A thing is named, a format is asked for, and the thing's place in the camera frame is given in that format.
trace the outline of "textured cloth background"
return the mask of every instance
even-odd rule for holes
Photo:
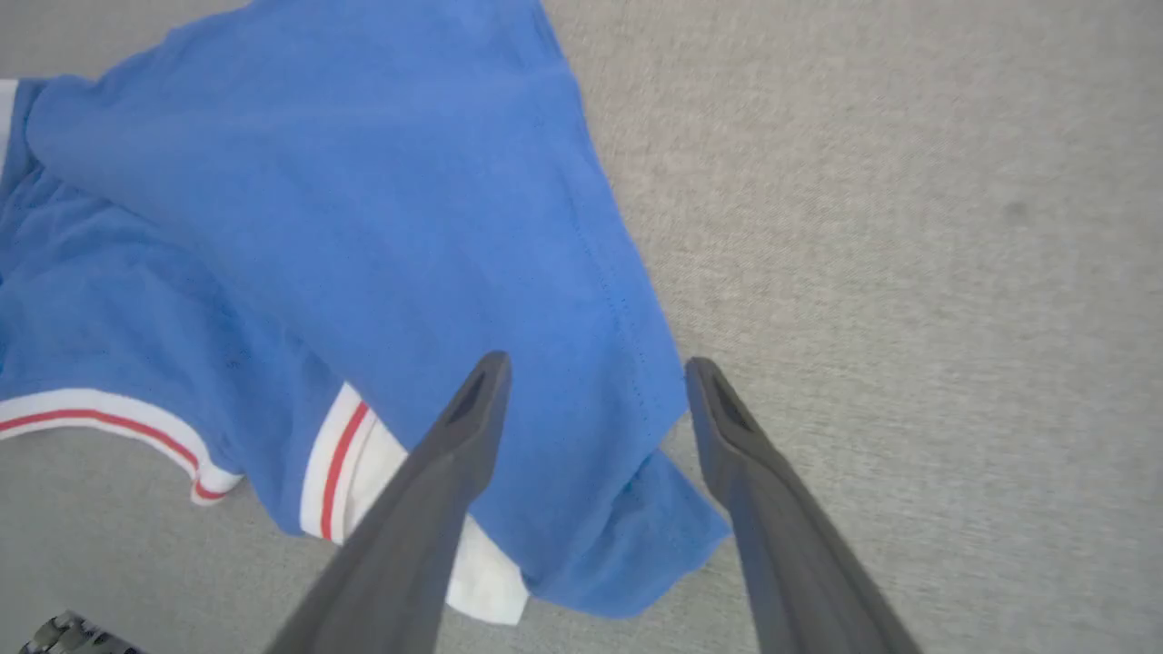
[[[1163,648],[1163,5],[548,0],[684,354],[715,357],[932,652]],[[215,1],[0,5],[0,77]],[[688,474],[685,422],[668,443]],[[329,547],[108,436],[0,449],[0,647],[72,607],[258,652]],[[124,470],[131,470],[126,475]],[[732,547],[643,618],[441,652],[754,652]]]

